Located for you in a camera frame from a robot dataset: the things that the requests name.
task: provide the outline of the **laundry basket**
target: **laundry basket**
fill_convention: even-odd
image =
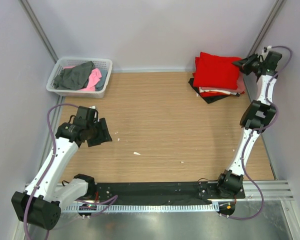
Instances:
[[[84,64],[86,62],[92,61],[94,66],[98,69],[107,70],[107,75],[103,89],[101,91],[75,91],[75,90],[58,90],[54,88],[54,81],[57,75],[60,74],[64,67],[77,66]],[[109,59],[102,58],[78,58],[78,57],[62,57],[60,58],[50,74],[48,82],[46,84],[46,89],[49,92],[54,92],[63,97],[78,97],[78,98],[98,98],[104,97],[106,88],[109,82],[110,74],[112,71],[112,61]]]

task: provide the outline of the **red cloth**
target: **red cloth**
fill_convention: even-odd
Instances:
[[[200,92],[201,97],[213,97],[213,96],[222,96],[222,95],[227,95],[227,94],[223,92],[217,92],[217,91]]]
[[[241,58],[201,52],[200,57],[195,58],[196,71],[193,74],[193,86],[236,90],[240,71],[232,62],[238,60]]]

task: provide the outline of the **wooden table surface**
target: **wooden table surface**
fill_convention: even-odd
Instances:
[[[104,98],[66,97],[66,103],[96,106],[113,142],[82,144],[60,180],[76,174],[96,182],[178,182],[216,180],[234,156],[247,94],[207,104],[188,84],[189,72],[113,73]],[[76,114],[63,107],[60,122]],[[247,171],[255,180],[273,180],[259,138]]]

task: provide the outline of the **clothing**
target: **clothing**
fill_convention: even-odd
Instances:
[[[98,68],[92,70],[91,74],[89,75],[88,85],[86,88],[82,88],[79,91],[87,91],[87,92],[94,92],[96,91],[96,84],[100,81],[101,72]]]
[[[72,69],[75,66],[64,66],[63,69]],[[88,86],[89,79],[84,83],[83,87],[86,88]]]
[[[93,69],[95,69],[95,65],[92,61],[73,68],[65,68],[54,78],[53,86],[58,90],[80,90],[88,85]]]
[[[106,78],[107,78],[107,74],[108,71],[106,69],[99,69],[101,72],[101,78],[100,81],[95,85],[95,90],[96,91],[101,91],[104,88],[105,82],[106,82]]]
[[[218,101],[218,100],[220,100],[220,99],[224,99],[224,98],[229,97],[229,95],[223,95],[223,94],[221,94],[221,95],[204,96],[204,94],[208,94],[208,95],[209,95],[209,94],[211,94],[211,93],[209,93],[209,92],[203,92],[203,93],[200,93],[200,92],[199,92],[199,89],[198,89],[197,87],[194,86],[194,78],[190,78],[190,80],[189,80],[188,83],[190,84],[190,86],[192,87],[192,89],[195,90],[195,92],[196,92],[197,94],[199,94],[200,97],[201,97],[203,100],[205,100],[205,102],[206,102],[207,104],[211,104],[211,103],[213,103],[213,102],[215,102],[215,101]]]
[[[232,62],[238,60],[241,58],[201,52],[200,58],[195,59],[196,71],[193,86],[236,90],[240,71]]]
[[[228,89],[228,88],[215,88],[215,87],[204,87],[204,86],[200,86],[199,87],[199,91],[200,93],[203,93],[204,90],[215,90],[217,91],[229,91],[232,93],[239,93],[242,94],[245,92],[246,90],[246,86],[245,86],[245,82],[244,82],[244,76],[242,73],[240,73],[239,78],[236,81],[236,85],[237,85],[237,89]]]
[[[236,97],[240,97],[240,93],[238,92],[233,92],[233,91],[225,91],[225,90],[220,90],[220,89],[205,89],[201,90],[199,87],[199,92],[200,93],[221,93],[221,94],[226,94],[226,95],[233,95]]]

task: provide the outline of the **robotic arm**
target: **robotic arm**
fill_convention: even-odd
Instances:
[[[30,193],[36,187],[38,179],[44,176],[33,195],[27,222],[46,230],[54,228],[61,211],[73,201],[79,198],[89,199],[96,193],[95,179],[83,174],[74,176],[69,184],[55,191],[69,160],[85,141],[89,147],[112,141],[106,120],[98,119],[98,112],[94,107],[83,106],[78,108],[76,115],[71,116],[69,122],[59,126],[55,137],[57,149],[49,170],[46,172],[53,156],[53,149],[25,191],[23,193],[16,191],[11,199],[18,219],[23,221]]]
[[[233,63],[240,68],[242,73],[249,75],[253,72],[257,76],[257,97],[241,118],[241,140],[232,162],[220,174],[217,182],[217,188],[225,198],[231,198],[243,190],[242,182],[245,172],[242,163],[246,166],[255,142],[276,115],[272,95],[277,81],[274,76],[282,54],[268,51],[270,48],[271,46],[265,47],[261,55],[253,54]]]

